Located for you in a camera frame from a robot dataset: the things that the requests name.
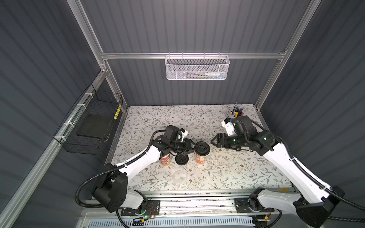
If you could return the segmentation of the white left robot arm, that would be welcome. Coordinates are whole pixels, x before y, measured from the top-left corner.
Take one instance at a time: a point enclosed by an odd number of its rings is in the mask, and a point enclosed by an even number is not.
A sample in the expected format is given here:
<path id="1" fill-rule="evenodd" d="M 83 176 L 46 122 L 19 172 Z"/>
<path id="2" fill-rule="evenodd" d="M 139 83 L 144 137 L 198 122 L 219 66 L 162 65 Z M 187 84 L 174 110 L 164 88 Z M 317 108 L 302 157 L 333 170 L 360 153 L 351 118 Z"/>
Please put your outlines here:
<path id="1" fill-rule="evenodd" d="M 147 198 L 137 190 L 128 190 L 131 180 L 147 166 L 170 154 L 185 165 L 188 162 L 186 157 L 197 147 L 198 144 L 191 139 L 183 139 L 181 142 L 171 141 L 163 136 L 155 139 L 138 155 L 120 163 L 118 170 L 97 177 L 92 196 L 110 213 L 119 208 L 129 208 L 141 214 L 147 208 Z"/>

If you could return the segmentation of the paper milk tea cup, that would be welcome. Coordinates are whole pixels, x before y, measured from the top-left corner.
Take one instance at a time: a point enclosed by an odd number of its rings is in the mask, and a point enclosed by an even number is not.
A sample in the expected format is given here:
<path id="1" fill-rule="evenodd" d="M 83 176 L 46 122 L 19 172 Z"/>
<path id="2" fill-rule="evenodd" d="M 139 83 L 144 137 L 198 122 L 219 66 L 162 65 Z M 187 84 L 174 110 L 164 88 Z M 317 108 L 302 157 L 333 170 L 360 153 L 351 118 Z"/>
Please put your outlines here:
<path id="1" fill-rule="evenodd" d="M 195 159 L 196 159 L 196 162 L 200 165 L 203 165 L 205 163 L 205 157 L 204 156 L 200 156 L 198 154 L 195 154 Z"/>
<path id="2" fill-rule="evenodd" d="M 168 154 L 160 159 L 163 166 L 168 166 L 171 163 L 171 155 Z"/>

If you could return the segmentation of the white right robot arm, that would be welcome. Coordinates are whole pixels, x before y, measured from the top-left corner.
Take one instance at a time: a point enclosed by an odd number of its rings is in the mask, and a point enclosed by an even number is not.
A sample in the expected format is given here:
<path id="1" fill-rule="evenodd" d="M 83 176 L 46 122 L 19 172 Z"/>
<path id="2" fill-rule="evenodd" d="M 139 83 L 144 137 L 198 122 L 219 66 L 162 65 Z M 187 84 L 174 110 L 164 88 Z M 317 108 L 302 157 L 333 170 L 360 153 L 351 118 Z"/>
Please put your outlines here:
<path id="1" fill-rule="evenodd" d="M 248 147 L 274 164 L 297 188 L 297 193 L 273 192 L 257 188 L 250 194 L 248 204 L 253 212 L 272 208 L 297 215 L 311 227 L 319 228 L 329 219 L 339 200 L 327 193 L 331 187 L 292 156 L 270 131 L 255 130 L 240 135 L 217 134 L 211 140 L 217 148 L 241 150 Z"/>

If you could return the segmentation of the black cup lid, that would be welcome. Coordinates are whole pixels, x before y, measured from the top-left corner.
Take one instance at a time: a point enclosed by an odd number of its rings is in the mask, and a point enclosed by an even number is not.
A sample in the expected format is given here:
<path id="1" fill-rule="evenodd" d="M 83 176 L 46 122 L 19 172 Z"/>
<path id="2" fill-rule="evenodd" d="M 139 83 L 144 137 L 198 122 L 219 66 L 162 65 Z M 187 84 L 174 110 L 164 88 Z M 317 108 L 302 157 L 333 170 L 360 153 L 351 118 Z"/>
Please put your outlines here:
<path id="1" fill-rule="evenodd" d="M 188 155 L 178 155 L 175 157 L 175 162 L 180 166 L 186 165 L 188 161 L 189 161 Z"/>
<path id="2" fill-rule="evenodd" d="M 199 156 L 207 156 L 210 153 L 210 146 L 208 143 L 200 141 L 197 142 L 194 151 Z"/>

